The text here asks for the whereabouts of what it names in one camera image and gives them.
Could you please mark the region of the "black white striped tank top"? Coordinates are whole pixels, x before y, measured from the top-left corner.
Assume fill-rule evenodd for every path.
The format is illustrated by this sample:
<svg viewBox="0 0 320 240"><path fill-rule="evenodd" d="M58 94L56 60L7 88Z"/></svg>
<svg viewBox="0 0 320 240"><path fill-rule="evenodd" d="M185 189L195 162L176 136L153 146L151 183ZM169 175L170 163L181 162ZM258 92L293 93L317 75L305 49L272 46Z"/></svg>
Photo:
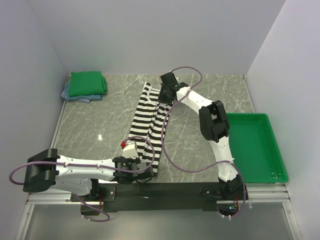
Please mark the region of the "black white striped tank top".
<svg viewBox="0 0 320 240"><path fill-rule="evenodd" d="M147 139L152 146L149 146L143 139L136 138L137 152L140 160L144 163L152 163L153 174L158 175L159 161L162 153L161 132L163 122L168 122L167 112L173 106L158 101L159 89L153 88L149 82L145 82L139 98L129 137L140 136Z"/></svg>

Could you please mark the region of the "green tank top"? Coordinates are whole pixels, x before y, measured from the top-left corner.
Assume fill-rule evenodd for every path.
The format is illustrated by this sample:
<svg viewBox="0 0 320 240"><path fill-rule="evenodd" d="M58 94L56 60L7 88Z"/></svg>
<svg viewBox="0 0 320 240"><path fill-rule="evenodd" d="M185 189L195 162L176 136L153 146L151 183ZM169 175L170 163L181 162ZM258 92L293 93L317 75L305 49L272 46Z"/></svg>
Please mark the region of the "green tank top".
<svg viewBox="0 0 320 240"><path fill-rule="evenodd" d="M71 72L68 95L70 97L104 95L108 90L100 71Z"/></svg>

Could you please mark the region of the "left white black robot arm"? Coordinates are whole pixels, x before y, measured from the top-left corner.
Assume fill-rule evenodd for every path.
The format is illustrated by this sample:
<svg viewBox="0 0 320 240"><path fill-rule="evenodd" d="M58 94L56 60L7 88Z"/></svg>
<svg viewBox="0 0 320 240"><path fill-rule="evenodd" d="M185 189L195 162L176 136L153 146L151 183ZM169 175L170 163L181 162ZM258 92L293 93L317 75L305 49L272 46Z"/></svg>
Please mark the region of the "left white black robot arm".
<svg viewBox="0 0 320 240"><path fill-rule="evenodd" d="M89 160L58 155L49 148L27 162L39 164L26 167L23 191L40 193L57 189L84 196L88 201L100 195L99 180L131 184L136 180L154 177L152 165L137 158L118 156L113 159Z"/></svg>

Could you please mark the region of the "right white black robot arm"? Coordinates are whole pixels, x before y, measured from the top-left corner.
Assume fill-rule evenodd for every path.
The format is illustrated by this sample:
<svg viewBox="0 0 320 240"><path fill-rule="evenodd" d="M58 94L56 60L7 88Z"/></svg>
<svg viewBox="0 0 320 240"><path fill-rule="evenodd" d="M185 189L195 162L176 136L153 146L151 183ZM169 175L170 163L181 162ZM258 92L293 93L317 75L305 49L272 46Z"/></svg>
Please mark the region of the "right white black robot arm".
<svg viewBox="0 0 320 240"><path fill-rule="evenodd" d="M234 165L229 144L230 123L225 107L219 100L209 100L184 83L179 83L173 72L160 76L162 81L160 103L185 104L198 114L202 136L210 143L218 165L218 190L209 190L207 196L230 200L243 187L240 173Z"/></svg>

